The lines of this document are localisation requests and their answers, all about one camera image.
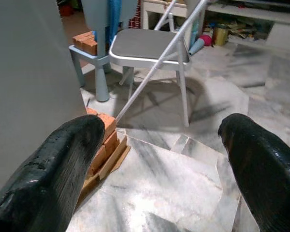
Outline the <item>light blue plastic child chair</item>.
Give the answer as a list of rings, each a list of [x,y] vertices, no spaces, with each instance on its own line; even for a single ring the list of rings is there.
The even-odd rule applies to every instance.
[[[128,28],[129,20],[135,15],[137,2],[138,0],[122,0],[118,30]],[[107,26],[109,26],[108,0],[81,0],[81,3],[87,28],[93,32],[97,42],[97,55],[90,55],[76,48],[74,44],[69,46],[69,50],[80,86],[83,87],[85,85],[80,60],[94,65],[96,99],[100,102],[105,102],[109,100],[105,73],[110,71],[108,49],[111,46],[106,37]]]

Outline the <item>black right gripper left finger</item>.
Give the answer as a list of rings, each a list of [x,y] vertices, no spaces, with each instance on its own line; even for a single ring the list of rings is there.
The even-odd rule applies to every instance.
[[[104,134],[95,115],[53,131],[0,190],[0,232],[66,232]]]

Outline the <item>pink ball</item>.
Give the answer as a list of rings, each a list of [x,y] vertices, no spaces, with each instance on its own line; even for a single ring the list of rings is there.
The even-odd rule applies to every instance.
[[[212,37],[206,34],[203,34],[199,37],[201,40],[203,40],[204,46],[211,46],[212,44]]]

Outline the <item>white shelf unit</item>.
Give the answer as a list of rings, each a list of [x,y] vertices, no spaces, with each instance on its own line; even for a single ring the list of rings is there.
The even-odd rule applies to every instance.
[[[286,50],[290,52],[290,13],[250,7],[240,8],[238,6],[220,3],[209,5],[207,11],[269,21],[273,23],[273,26],[266,40],[254,42],[250,39],[240,39],[236,36],[230,36],[228,37],[228,41],[252,47]]]

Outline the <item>red bucket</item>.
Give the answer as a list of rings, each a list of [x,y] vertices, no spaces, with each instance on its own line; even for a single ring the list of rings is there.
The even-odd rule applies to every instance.
[[[68,17],[73,15],[73,8],[69,4],[62,4],[59,7],[59,13],[62,17]]]

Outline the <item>gold tin can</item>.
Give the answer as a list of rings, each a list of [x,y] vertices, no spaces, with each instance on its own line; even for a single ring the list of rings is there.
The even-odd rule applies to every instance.
[[[225,25],[215,27],[213,33],[213,44],[217,46],[224,46],[229,34],[229,29]]]

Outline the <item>white table frame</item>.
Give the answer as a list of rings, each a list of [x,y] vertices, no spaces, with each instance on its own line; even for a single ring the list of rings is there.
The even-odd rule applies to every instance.
[[[141,28],[153,29],[172,0],[141,0]],[[172,8],[174,16],[185,18],[187,7],[182,0],[178,0]]]

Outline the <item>light blue cone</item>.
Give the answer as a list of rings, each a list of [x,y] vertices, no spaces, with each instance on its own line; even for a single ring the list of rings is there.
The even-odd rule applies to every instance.
[[[196,54],[199,50],[201,50],[204,47],[204,40],[202,38],[198,38],[193,46],[189,50],[189,54],[192,56]]]

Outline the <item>light wooden plank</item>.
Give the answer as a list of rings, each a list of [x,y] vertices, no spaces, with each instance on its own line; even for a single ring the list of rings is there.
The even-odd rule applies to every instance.
[[[121,166],[123,160],[130,151],[130,148],[131,147],[127,145],[127,136],[125,135],[123,140],[119,143],[118,147],[106,160],[102,167],[93,176],[90,176],[85,180],[76,205],[76,209],[102,180],[104,180],[111,172],[114,172]]]

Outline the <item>white fridge cabinet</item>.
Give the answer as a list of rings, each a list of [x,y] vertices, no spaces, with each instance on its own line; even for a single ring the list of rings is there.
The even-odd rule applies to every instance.
[[[0,0],[0,190],[52,131],[85,112],[56,0]]]

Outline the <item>blue cloth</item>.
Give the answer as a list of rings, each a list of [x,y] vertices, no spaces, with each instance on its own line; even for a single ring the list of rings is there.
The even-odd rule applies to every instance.
[[[108,6],[109,26],[107,26],[106,37],[107,41],[111,45],[118,31],[122,0],[108,0]]]

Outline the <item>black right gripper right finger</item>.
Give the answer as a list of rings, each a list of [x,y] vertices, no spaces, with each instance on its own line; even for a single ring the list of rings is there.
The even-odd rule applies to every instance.
[[[260,232],[290,232],[290,147],[240,113],[222,120],[218,136]]]

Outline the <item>red brick pattern box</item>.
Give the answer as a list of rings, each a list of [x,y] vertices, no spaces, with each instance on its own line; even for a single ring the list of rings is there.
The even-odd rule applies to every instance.
[[[142,3],[142,0],[138,0],[135,15],[132,19],[129,20],[129,28],[131,29],[140,29],[142,26],[141,3]]]

